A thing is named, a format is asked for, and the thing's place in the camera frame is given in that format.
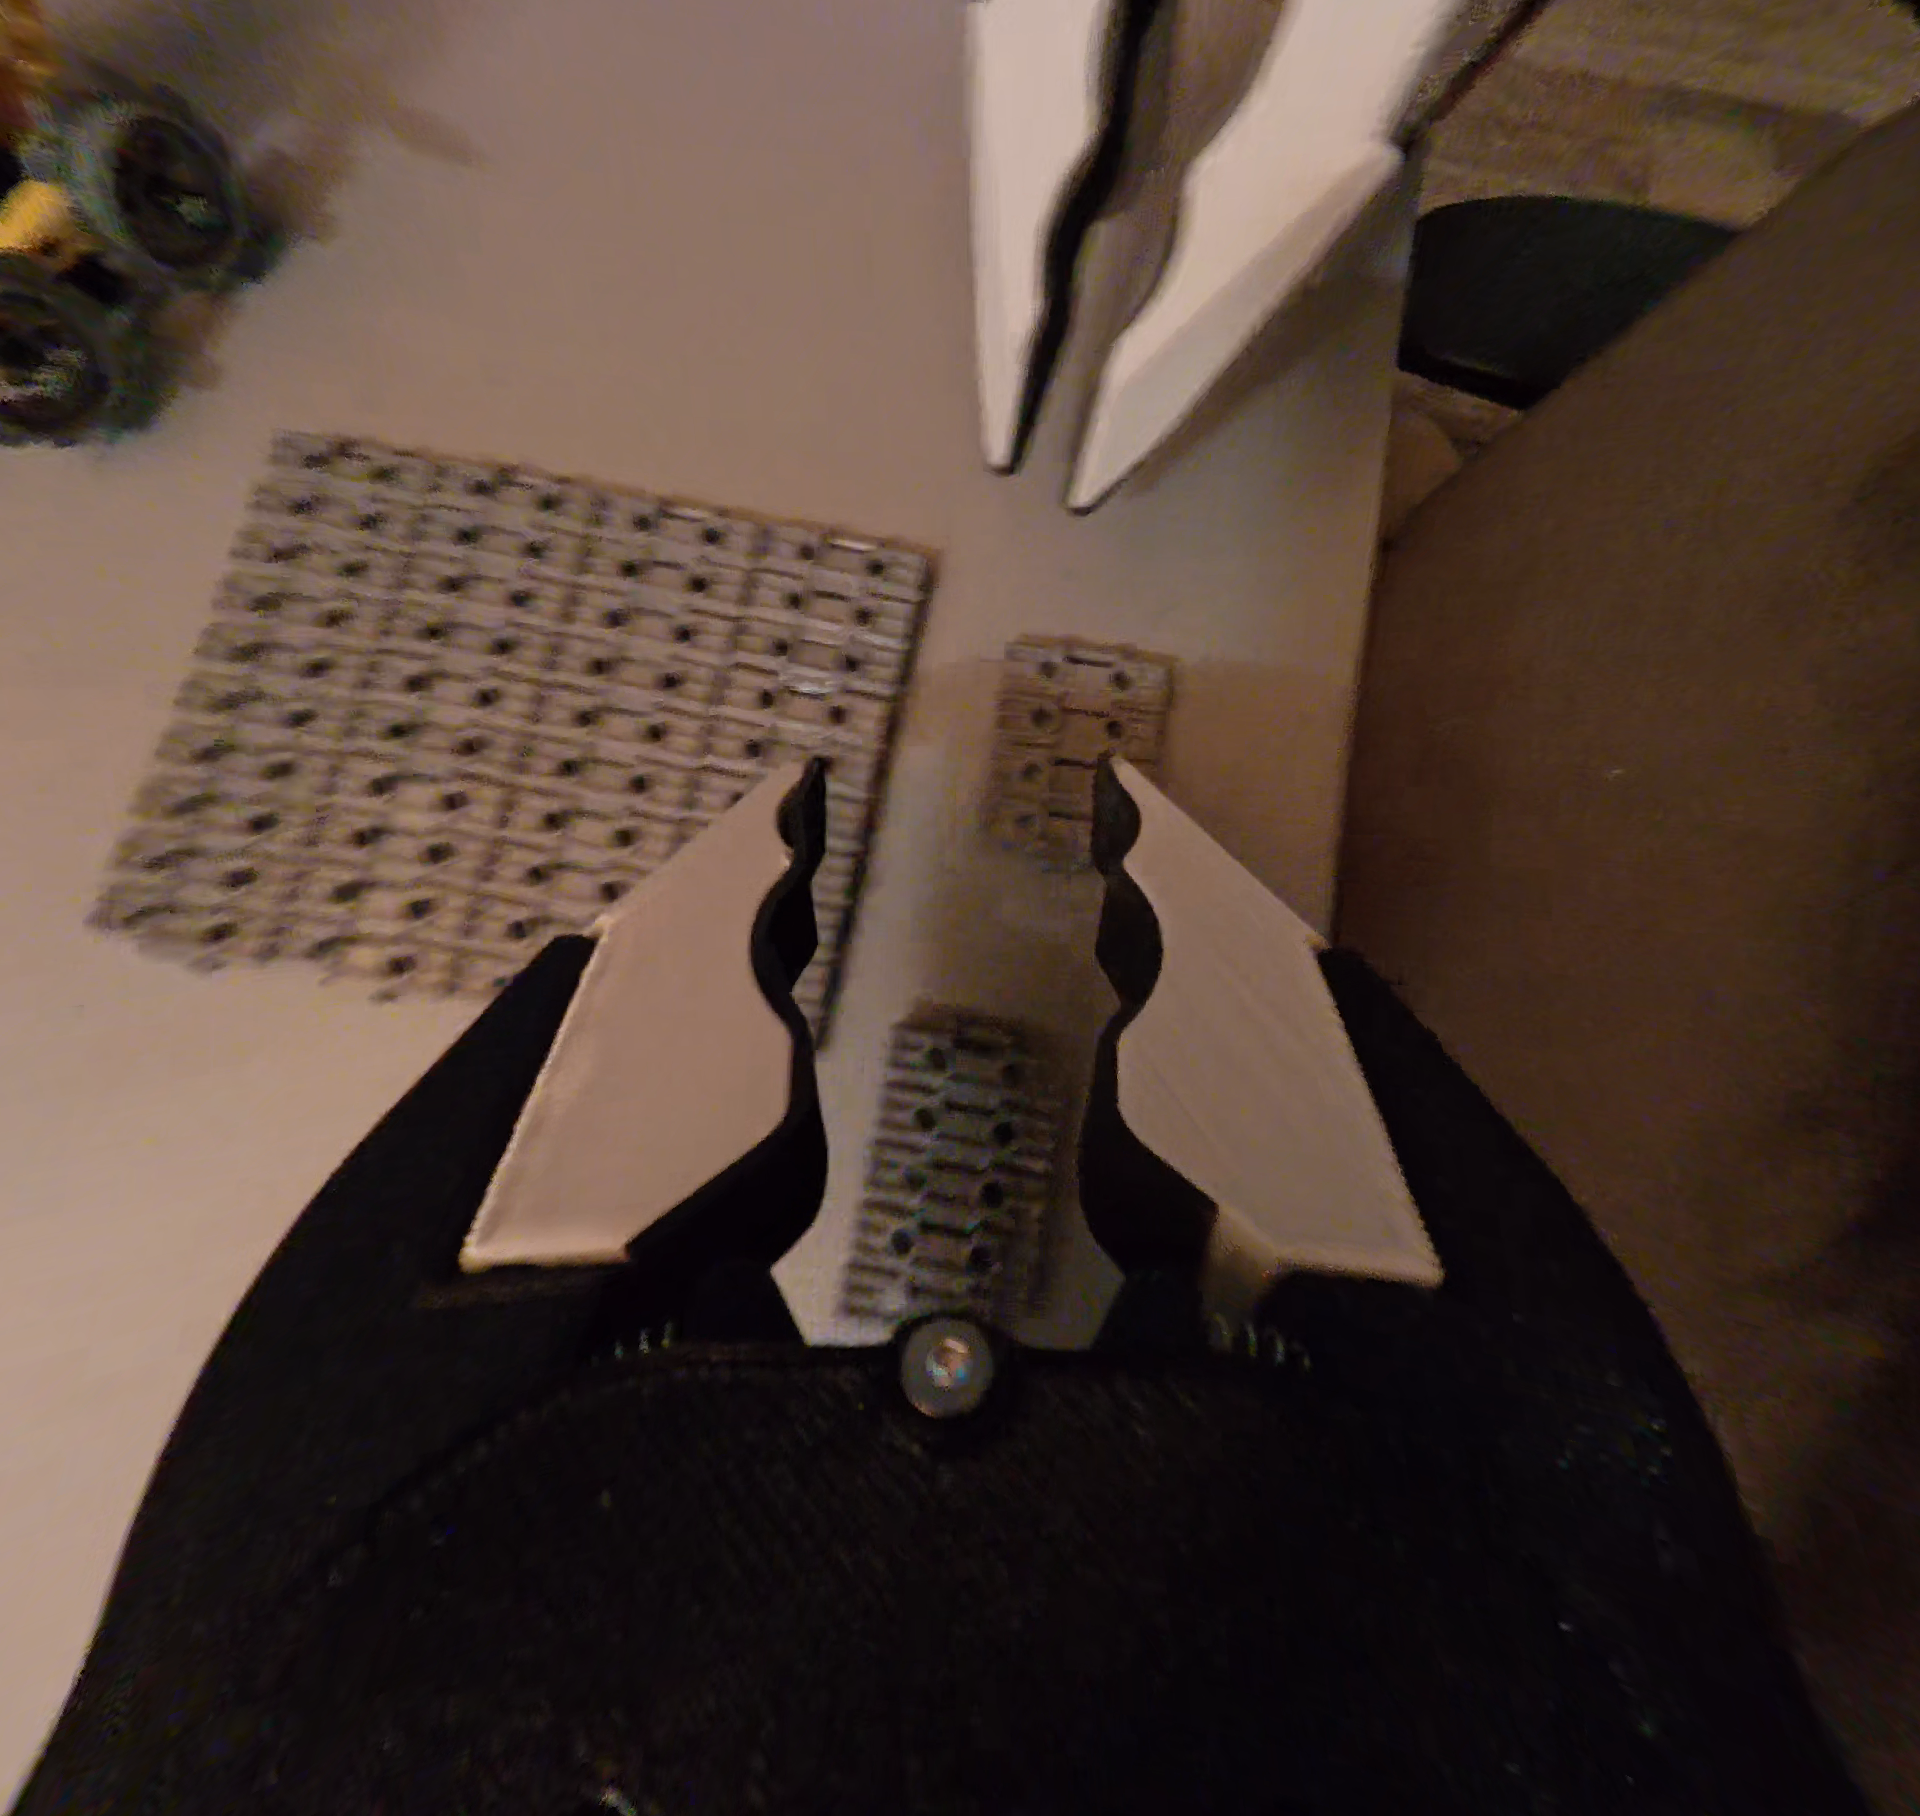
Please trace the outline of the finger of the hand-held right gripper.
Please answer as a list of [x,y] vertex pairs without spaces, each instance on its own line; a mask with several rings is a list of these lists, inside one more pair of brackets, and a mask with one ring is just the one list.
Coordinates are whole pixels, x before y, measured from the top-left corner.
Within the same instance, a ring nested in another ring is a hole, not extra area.
[[972,341],[981,449],[997,474],[1020,468],[1041,420],[1160,4],[969,4]]
[[1091,391],[1067,505],[1154,454],[1402,167],[1402,111],[1464,0],[1281,0],[1234,113],[1190,163],[1164,269]]

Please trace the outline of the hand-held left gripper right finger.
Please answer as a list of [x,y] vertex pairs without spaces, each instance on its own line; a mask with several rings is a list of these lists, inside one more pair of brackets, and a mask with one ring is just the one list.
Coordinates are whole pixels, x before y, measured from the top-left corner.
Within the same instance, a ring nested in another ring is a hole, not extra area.
[[1087,1227],[1124,1279],[1247,1315],[1302,1271],[1432,1291],[1442,1264],[1325,979],[1325,945],[1135,763],[1091,785]]

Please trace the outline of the large grey tread link mat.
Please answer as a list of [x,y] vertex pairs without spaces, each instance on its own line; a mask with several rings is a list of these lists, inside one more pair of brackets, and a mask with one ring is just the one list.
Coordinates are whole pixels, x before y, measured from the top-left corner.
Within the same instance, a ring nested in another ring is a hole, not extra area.
[[935,580],[842,527],[284,431],[90,922],[489,996],[817,756],[824,1039]]

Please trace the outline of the dark green chair seat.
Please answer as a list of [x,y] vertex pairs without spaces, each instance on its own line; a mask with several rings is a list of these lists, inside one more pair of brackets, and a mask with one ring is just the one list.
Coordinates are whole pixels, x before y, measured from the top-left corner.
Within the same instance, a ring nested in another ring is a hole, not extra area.
[[1579,197],[1485,197],[1425,213],[1399,372],[1526,409],[1592,364],[1739,231]]

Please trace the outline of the grey tread link segment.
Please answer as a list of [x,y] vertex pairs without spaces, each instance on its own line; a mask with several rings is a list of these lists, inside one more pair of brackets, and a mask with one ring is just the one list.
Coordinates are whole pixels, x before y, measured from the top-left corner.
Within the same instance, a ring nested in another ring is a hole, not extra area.
[[1176,684],[1172,657],[1131,643],[1007,642],[982,793],[994,843],[1045,873],[1089,868],[1095,766],[1160,769]]

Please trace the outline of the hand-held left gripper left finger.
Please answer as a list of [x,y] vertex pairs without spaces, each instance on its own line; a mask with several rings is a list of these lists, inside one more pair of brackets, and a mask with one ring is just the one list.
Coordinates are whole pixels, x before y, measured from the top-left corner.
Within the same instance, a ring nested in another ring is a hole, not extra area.
[[459,1271],[769,1267],[801,1241],[827,1176],[797,1001],[826,801],[824,756],[772,766],[591,925]]

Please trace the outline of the yellow black toy vehicle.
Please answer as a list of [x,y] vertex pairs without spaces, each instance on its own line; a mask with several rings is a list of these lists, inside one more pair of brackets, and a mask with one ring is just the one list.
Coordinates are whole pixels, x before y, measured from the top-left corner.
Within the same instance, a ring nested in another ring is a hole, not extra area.
[[162,324],[243,283],[256,227],[224,136],[176,92],[66,62],[1,0],[1,443],[145,426]]

